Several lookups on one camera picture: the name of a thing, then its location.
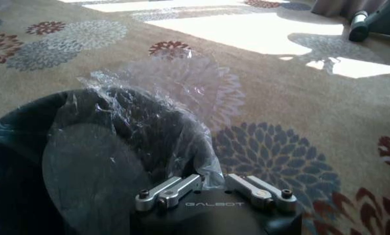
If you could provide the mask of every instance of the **curtain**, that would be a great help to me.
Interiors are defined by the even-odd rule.
[[[369,14],[377,11],[388,0],[317,0],[312,12],[324,16],[342,16],[352,19],[358,11]]]

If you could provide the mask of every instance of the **beige carpet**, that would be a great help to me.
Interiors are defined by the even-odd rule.
[[[189,78],[220,84],[196,112],[224,171],[292,188],[306,233],[390,234],[390,38],[350,43],[346,22],[312,4],[0,0],[0,117],[82,87],[93,71],[160,54],[173,63],[192,48],[217,63],[216,72],[194,63]],[[180,77],[182,68],[141,71]]]

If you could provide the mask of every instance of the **patterned carpet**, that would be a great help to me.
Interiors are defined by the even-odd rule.
[[[294,190],[305,234],[390,234],[390,38],[349,42],[312,5],[0,0],[0,117],[105,68],[218,81],[194,112],[224,171]]]

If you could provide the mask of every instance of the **floor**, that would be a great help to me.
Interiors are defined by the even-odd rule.
[[[107,69],[185,78],[224,171],[294,190],[304,232],[390,234],[390,38],[349,42],[312,5],[0,0],[0,117]]]

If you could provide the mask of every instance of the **plastic bag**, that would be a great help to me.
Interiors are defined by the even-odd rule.
[[[148,76],[148,66],[170,75]],[[209,116],[220,82],[197,81],[197,72],[216,68],[206,58],[156,56],[0,119],[0,233],[129,234],[140,190],[197,172],[205,189],[222,187],[197,117]]]

